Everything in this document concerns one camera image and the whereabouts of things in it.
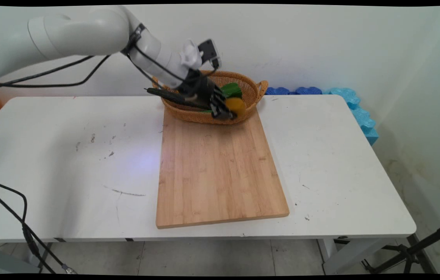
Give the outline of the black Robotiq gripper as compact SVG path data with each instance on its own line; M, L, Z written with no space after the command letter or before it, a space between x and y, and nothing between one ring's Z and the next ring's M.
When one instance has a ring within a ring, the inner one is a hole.
M200 70L189 70L184 82L178 87L179 104L190 107L210 107L213 119L228 121L238 114L226 103L222 90Z

